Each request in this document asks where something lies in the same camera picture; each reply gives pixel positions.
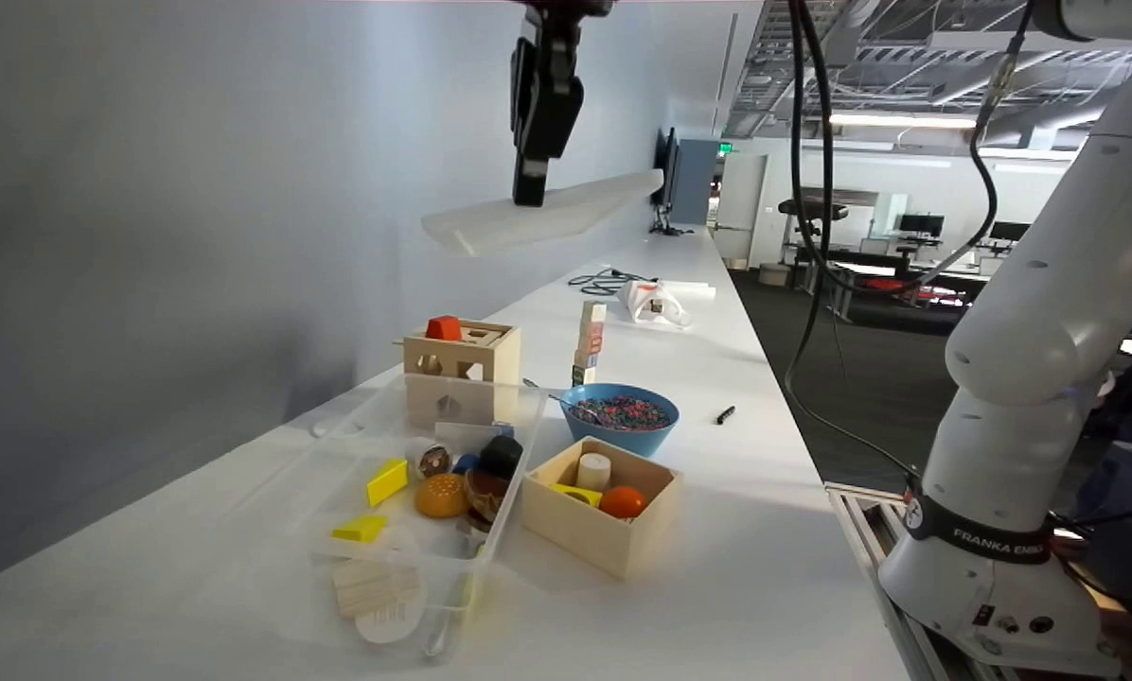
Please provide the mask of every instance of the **white countertop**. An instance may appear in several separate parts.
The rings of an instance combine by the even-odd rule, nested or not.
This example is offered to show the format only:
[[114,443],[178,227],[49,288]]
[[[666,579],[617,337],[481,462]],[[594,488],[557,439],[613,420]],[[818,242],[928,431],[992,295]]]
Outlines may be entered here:
[[[447,662],[363,647],[299,537],[307,507],[341,484],[310,431],[363,397],[345,393],[0,571],[0,681],[909,677],[708,235],[591,269],[602,265],[716,284],[716,299],[685,303],[693,333],[617,314],[606,325],[598,378],[663,390],[685,412],[659,450],[685,477],[659,568],[613,583],[511,522]],[[564,280],[496,314],[522,329],[522,375],[545,386],[568,382],[575,318]],[[541,431],[564,443],[560,420]]]

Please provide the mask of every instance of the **small wooden crate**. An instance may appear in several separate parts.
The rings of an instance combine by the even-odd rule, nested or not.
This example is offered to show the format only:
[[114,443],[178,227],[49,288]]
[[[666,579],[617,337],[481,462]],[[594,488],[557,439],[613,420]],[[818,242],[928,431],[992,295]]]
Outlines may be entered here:
[[[647,496],[640,518],[613,518],[591,503],[553,492],[553,484],[575,480],[575,462],[583,454],[610,458],[610,484],[636,484]],[[681,507],[681,480],[647,458],[636,458],[602,439],[579,439],[557,458],[541,462],[522,480],[519,518],[545,541],[575,552],[579,560],[628,579],[651,564],[666,533],[674,533]]]
[[511,424],[522,382],[522,337],[515,325],[462,322],[462,341],[405,337],[409,428],[435,420]]

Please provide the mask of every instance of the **white wall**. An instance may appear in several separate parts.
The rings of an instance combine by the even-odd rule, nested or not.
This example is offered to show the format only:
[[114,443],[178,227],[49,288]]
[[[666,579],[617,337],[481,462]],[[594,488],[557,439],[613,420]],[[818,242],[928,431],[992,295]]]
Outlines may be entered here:
[[[761,182],[753,242],[734,242],[727,250],[750,250],[750,265],[776,265],[787,216],[776,212],[791,197],[791,151],[787,140],[734,144],[734,155],[769,155]],[[996,219],[1030,223],[1052,189],[1060,185],[1068,163],[1018,163],[988,159],[999,193]],[[822,155],[803,151],[803,182],[822,182]],[[882,155],[882,151],[837,151],[833,166],[837,189],[905,193],[905,212],[946,216],[943,246],[931,257],[958,250],[984,219],[984,185],[969,155]],[[833,227],[833,242],[856,246],[871,227],[871,212],[852,212]]]
[[[462,261],[507,197],[507,0],[0,0],[0,564],[644,238]],[[583,34],[553,185],[651,166],[670,4]]]

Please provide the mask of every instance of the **gray floor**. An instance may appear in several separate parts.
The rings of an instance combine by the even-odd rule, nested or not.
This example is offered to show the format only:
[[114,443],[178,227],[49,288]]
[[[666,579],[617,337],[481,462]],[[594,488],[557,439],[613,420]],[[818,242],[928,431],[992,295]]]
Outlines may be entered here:
[[[795,393],[795,420],[822,477],[901,492],[905,469],[928,462],[939,416],[954,397],[943,367],[954,318],[912,306],[867,306],[856,322],[818,314],[795,367],[810,299],[791,288],[765,288],[753,272],[738,272],[734,284],[772,371]],[[1094,439],[1079,443],[1060,507],[1094,469],[1102,446]]]

